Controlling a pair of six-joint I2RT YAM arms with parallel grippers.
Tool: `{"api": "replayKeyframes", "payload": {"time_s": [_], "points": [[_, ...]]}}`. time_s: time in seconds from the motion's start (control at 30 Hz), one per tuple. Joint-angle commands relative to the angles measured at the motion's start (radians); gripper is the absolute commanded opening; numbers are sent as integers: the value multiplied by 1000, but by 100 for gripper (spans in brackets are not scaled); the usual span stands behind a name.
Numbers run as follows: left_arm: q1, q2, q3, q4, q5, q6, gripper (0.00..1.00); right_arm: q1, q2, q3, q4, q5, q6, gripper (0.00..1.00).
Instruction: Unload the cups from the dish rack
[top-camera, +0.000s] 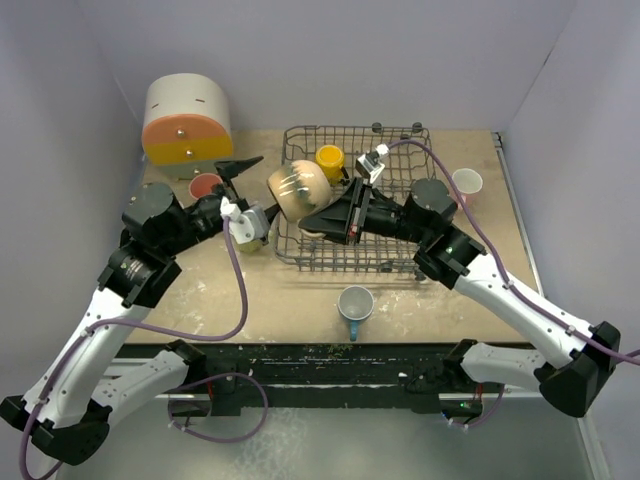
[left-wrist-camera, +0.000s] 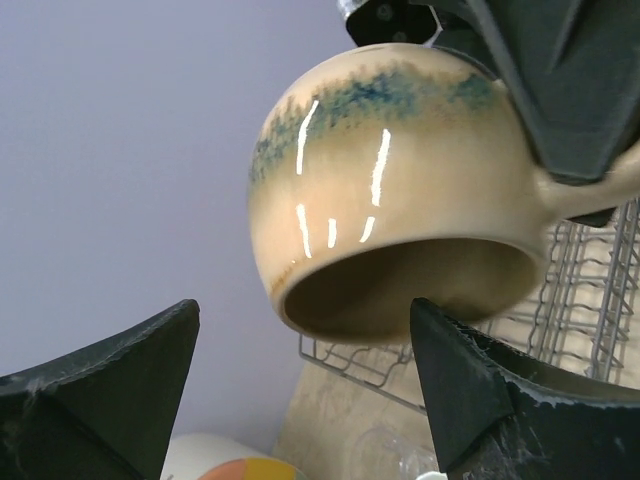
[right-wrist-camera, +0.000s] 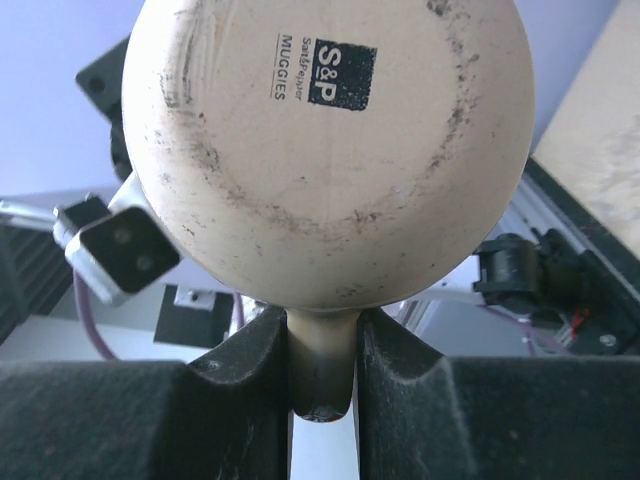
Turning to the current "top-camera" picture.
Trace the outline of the beige teapot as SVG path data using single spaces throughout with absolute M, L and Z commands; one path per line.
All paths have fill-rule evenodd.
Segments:
M 280 166 L 267 180 L 267 187 L 289 224 L 325 208 L 332 189 L 320 166 L 309 160 L 295 160 Z

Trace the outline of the salmon pink tumbler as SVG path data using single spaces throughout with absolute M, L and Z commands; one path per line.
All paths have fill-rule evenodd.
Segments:
M 223 180 L 219 175 L 215 173 L 202 173 L 191 180 L 188 191 L 192 198 L 199 199 L 211 194 L 215 187 L 222 183 Z

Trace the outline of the light green mug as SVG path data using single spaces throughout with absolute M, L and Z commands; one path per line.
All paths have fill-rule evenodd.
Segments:
M 274 241 L 275 234 L 274 228 L 271 227 L 267 233 L 266 237 L 254 239 L 247 243 L 239 244 L 237 241 L 234 242 L 235 249 L 241 253 L 255 253 L 262 248 L 265 248 L 271 245 Z

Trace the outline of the teal blue mug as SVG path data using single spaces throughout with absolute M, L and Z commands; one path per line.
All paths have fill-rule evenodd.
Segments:
M 372 292 L 363 286 L 349 286 L 341 292 L 336 306 L 348 326 L 349 340 L 355 342 L 359 326 L 373 313 L 375 300 Z

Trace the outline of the pink faceted mug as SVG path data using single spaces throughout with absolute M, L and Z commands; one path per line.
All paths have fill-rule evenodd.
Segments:
M 462 195 L 464 202 L 469 205 L 475 196 L 483 189 L 483 177 L 474 169 L 461 168 L 452 174 L 452 180 Z

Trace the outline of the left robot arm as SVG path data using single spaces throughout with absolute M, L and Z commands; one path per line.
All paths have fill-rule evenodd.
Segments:
M 29 446 L 59 465 L 79 465 L 112 427 L 155 396 L 194 392 L 206 382 L 206 356 L 194 345 L 199 335 L 166 327 L 159 333 L 173 340 L 154 358 L 114 380 L 103 375 L 133 330 L 151 328 L 146 318 L 181 273 L 178 254 L 217 234 L 228 246 L 266 240 L 279 208 L 249 205 L 232 183 L 261 160 L 215 162 L 220 183 L 189 206 L 162 182 L 144 183 L 132 195 L 122 214 L 119 245 L 81 322 L 40 380 L 1 403 L 2 419 L 22 433 L 23 477 L 30 476 Z

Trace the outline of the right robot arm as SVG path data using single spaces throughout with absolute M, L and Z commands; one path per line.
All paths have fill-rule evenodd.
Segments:
M 421 273 L 488 309 L 531 345 L 462 340 L 443 361 L 446 383 L 456 391 L 476 383 L 516 386 L 539 392 L 566 415 L 583 417 L 615 371 L 611 355 L 619 348 L 619 330 L 576 318 L 502 274 L 497 257 L 454 225 L 456 211 L 437 179 L 413 182 L 404 204 L 355 179 L 298 225 L 338 244 L 357 243 L 364 233 L 416 244 L 413 260 Z

